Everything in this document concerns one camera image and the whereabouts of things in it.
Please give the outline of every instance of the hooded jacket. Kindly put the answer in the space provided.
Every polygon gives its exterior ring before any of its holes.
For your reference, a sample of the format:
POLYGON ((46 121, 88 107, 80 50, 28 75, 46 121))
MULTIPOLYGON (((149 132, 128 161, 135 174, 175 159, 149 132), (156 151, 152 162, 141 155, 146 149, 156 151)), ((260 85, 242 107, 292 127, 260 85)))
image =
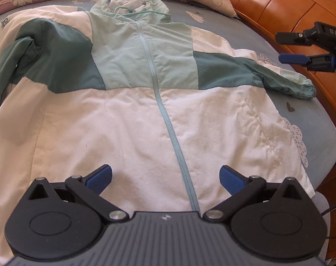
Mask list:
POLYGON ((199 211, 230 196, 229 165, 314 190, 265 88, 316 94, 304 76, 171 21, 161 0, 46 6, 0 24, 0 264, 4 226, 40 176, 62 182, 103 164, 102 197, 134 211, 199 211))

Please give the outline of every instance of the jacket sleeve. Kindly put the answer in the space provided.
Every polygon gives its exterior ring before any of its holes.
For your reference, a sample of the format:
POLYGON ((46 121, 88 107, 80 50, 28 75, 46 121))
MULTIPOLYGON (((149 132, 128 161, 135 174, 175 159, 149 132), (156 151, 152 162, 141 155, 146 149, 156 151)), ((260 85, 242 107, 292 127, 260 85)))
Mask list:
POLYGON ((34 48, 34 40, 30 37, 19 39, 6 47, 0 56, 0 105, 11 77, 28 49, 34 48))
POLYGON ((237 59, 261 80, 265 88, 305 100, 314 98, 317 94, 312 81, 300 73, 273 65, 261 65, 247 58, 237 59))

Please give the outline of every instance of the orange wooden furniture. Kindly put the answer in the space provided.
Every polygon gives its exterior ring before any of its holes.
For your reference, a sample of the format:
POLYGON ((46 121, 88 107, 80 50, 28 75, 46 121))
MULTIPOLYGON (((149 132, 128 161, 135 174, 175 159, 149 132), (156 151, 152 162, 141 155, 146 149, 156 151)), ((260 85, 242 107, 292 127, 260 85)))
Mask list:
MULTIPOLYGON (((231 0, 231 2, 243 22, 280 53, 305 55, 326 53, 316 46, 279 45, 275 42, 275 34, 279 31, 302 32, 313 27, 315 21, 336 26, 336 0, 231 0)), ((294 68, 313 81, 317 89, 317 98, 336 126, 336 75, 311 72, 300 66, 294 68)), ((318 191, 326 196, 330 205, 336 203, 336 165, 318 191)), ((336 235, 336 210, 331 213, 330 231, 332 236, 336 235)), ((327 258, 335 257, 336 239, 332 239, 329 241, 327 258)))

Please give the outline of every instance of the white fabric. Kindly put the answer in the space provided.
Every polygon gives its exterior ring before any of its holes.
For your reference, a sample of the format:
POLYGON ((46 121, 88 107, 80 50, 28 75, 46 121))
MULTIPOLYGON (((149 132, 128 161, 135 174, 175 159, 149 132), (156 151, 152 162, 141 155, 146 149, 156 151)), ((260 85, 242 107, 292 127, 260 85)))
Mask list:
MULTIPOLYGON (((314 195, 291 134, 264 89, 160 89, 160 94, 202 213, 230 196, 219 182, 225 164, 269 182, 295 176, 314 195)), ((0 129, 0 264, 12 256, 5 222, 36 177, 62 182, 109 164, 113 180, 101 196, 128 213, 190 211, 151 88, 54 94, 23 78, 0 107, 0 129)))
POLYGON ((132 12, 138 12, 145 8, 144 0, 111 0, 109 4, 109 9, 113 13, 118 13, 120 15, 129 14, 132 12))

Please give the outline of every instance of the printed logo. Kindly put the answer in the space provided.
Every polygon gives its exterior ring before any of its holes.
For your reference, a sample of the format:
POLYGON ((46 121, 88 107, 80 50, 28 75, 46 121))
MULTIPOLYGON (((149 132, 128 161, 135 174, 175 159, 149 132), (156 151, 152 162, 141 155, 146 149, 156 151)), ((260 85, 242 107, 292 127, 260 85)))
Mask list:
POLYGON ((2 21, 2 29, 4 29, 4 27, 10 22, 10 20, 8 18, 5 18, 3 21, 2 21))
POLYGON ((168 214, 165 214, 165 216, 162 216, 161 218, 162 218, 164 221, 168 221, 168 220, 171 219, 171 216, 168 215, 168 214))

